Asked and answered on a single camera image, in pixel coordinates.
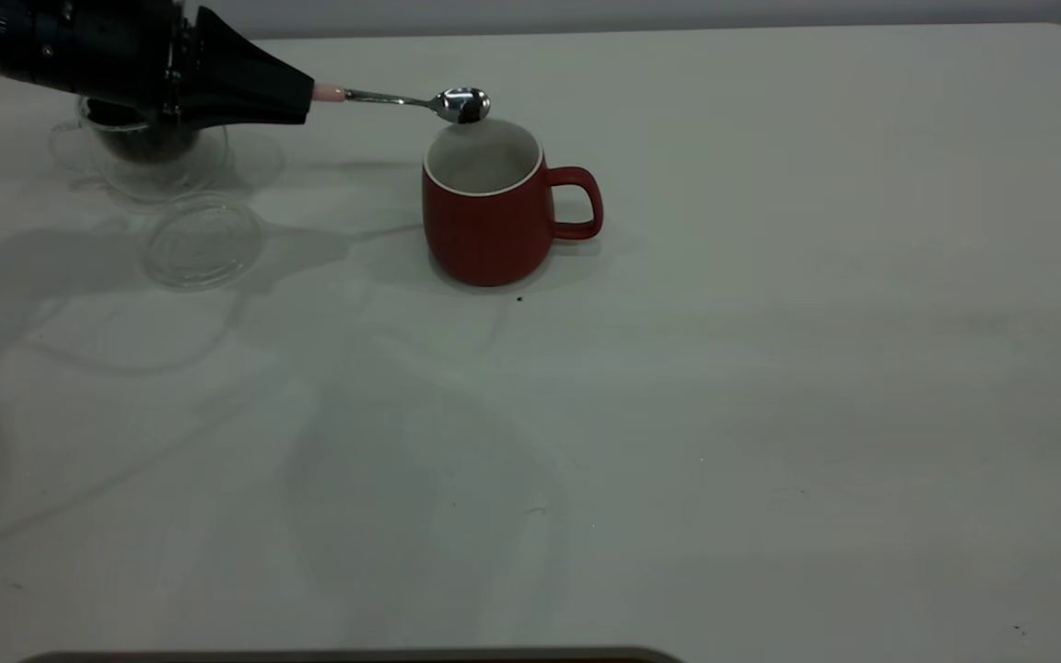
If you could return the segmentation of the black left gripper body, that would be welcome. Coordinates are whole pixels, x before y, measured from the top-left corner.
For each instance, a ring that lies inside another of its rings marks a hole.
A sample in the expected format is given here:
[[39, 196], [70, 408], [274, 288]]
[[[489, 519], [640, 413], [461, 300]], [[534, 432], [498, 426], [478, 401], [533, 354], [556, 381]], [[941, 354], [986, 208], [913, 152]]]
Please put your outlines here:
[[156, 118], [181, 24], [181, 1], [48, 1], [47, 87]]

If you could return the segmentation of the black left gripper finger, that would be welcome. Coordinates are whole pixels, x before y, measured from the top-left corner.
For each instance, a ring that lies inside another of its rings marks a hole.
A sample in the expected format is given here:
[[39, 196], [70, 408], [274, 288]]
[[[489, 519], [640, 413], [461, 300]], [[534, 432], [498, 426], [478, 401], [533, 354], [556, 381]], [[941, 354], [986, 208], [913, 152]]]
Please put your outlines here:
[[240, 124], [300, 125], [307, 121], [311, 104], [310, 94], [290, 99], [190, 99], [181, 106], [181, 126], [203, 130]]
[[191, 21], [182, 64], [184, 104], [309, 104], [313, 78], [202, 6]]

